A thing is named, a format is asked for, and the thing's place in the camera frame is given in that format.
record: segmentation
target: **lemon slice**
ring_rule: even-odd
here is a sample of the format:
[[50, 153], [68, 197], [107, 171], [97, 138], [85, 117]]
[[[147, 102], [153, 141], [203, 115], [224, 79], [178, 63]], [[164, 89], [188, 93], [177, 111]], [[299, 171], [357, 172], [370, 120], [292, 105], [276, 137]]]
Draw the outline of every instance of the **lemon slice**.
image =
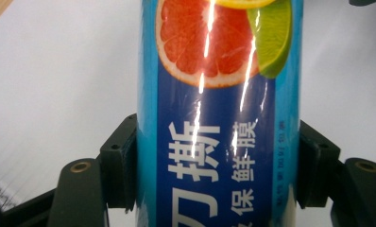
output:
[[247, 9], [250, 28], [256, 39], [260, 74], [275, 78], [283, 69], [291, 45], [290, 0], [276, 0], [259, 9]]
[[269, 5], [275, 0], [208, 0], [217, 5], [233, 9], [253, 9]]

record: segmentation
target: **grapefruit slice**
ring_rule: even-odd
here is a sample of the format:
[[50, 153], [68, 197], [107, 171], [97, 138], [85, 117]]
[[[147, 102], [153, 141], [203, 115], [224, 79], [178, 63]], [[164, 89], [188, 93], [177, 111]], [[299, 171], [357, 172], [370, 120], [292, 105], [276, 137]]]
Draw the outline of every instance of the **grapefruit slice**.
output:
[[229, 87], [258, 73], [245, 9], [205, 0], [159, 0], [156, 43], [164, 68], [194, 86]]

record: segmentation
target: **cling film box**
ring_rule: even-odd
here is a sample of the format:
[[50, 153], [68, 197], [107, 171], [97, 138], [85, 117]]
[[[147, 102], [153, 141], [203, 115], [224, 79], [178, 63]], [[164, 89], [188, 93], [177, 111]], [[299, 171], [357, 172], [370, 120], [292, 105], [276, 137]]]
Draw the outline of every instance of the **cling film box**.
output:
[[142, 9], [137, 226], [293, 226], [302, 2]]

